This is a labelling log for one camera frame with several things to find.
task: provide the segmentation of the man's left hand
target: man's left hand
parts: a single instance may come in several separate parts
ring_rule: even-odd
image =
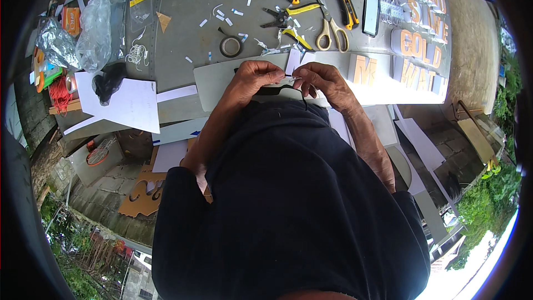
[[[266,84],[279,83],[285,72],[267,61],[245,61],[226,88],[221,102],[245,107]]]

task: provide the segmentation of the person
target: person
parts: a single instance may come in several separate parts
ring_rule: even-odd
[[[153,243],[163,299],[413,299],[430,273],[413,197],[339,71],[308,63],[302,101],[257,103],[285,73],[243,62],[181,163],[167,173]],[[210,190],[213,202],[202,195]]]

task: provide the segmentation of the workbench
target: workbench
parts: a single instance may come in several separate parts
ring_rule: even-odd
[[[136,42],[145,45],[148,49],[150,64],[148,67],[140,64],[138,67],[141,71],[137,71],[133,63],[127,63],[127,69],[130,78],[156,81],[158,93],[194,84],[194,68],[238,58],[259,56],[263,48],[257,45],[254,38],[262,41],[269,48],[275,48],[278,44],[276,38],[278,30],[277,28],[260,28],[261,24],[272,21],[272,16],[264,12],[262,8],[275,9],[276,6],[279,6],[283,9],[289,5],[286,0],[252,0],[250,6],[246,6],[248,0],[152,1],[154,23],[144,32],[143,38]],[[325,1],[331,16],[342,27],[338,1]],[[352,1],[357,16],[362,21],[363,0]],[[314,2],[316,0],[301,0],[301,3],[295,6]],[[233,23],[232,26],[229,26],[226,21],[217,19],[212,14],[213,8],[221,3],[223,6],[218,7],[218,9],[225,13],[225,17],[230,18]],[[231,11],[232,8],[243,12],[243,16],[233,14]],[[155,11],[172,18],[164,33],[161,30]],[[442,60],[440,67],[435,71],[441,76],[449,77],[452,44],[450,16],[449,12],[445,15],[440,14],[439,16],[449,26],[448,44],[436,43],[442,50]],[[132,40],[141,33],[141,31],[131,32],[129,18],[130,13],[128,8],[126,12],[126,48],[128,50],[130,49]],[[316,49],[316,36],[323,29],[323,14],[321,10],[314,9],[294,15],[293,18],[296,18],[301,25],[298,28],[298,34],[304,35],[306,41]],[[203,27],[200,27],[199,24],[204,19],[207,19],[208,22]],[[248,38],[243,44],[243,51],[239,56],[227,58],[220,53],[218,47],[224,35],[217,30],[219,26],[227,34],[248,34]],[[306,31],[310,27],[313,27],[313,31]],[[378,35],[374,38],[363,34],[361,32],[362,25],[360,24],[356,29],[348,31],[350,42],[348,51],[393,55],[394,53],[391,50],[391,30],[401,27],[410,31],[418,31],[423,38],[431,39],[431,36],[426,30],[420,27],[410,26],[406,22],[403,22],[399,27],[380,22]],[[289,36],[283,35],[281,37],[281,45],[289,43],[293,44],[295,42]],[[337,44],[333,38],[330,51],[335,50],[336,46]],[[211,61],[208,60],[209,51],[212,53]],[[185,59],[186,56],[192,60],[192,63],[189,63]],[[203,111],[197,94],[159,103],[158,109],[160,123],[173,123],[209,115],[209,113]],[[62,131],[88,117],[90,116],[81,111],[69,112],[65,118],[56,115],[57,122]],[[66,136],[66,139],[97,135],[124,128],[123,125],[101,120],[70,133]]]

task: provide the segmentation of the sky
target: sky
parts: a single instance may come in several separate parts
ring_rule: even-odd
[[[501,256],[505,244],[507,243],[511,230],[516,221],[517,212],[509,221],[507,228],[503,232],[500,240],[496,243],[491,255],[487,258],[489,245],[494,241],[494,235],[487,231],[481,242],[470,251],[464,269],[442,271],[431,273],[426,289],[416,298],[416,300],[470,300],[483,285],[485,279],[489,276],[490,271],[496,265],[498,258]],[[470,278],[472,280],[463,289],[465,283]]]

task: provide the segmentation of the orange box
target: orange box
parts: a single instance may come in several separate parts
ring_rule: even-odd
[[[63,29],[70,35],[77,37],[79,35],[79,7],[63,7]]]

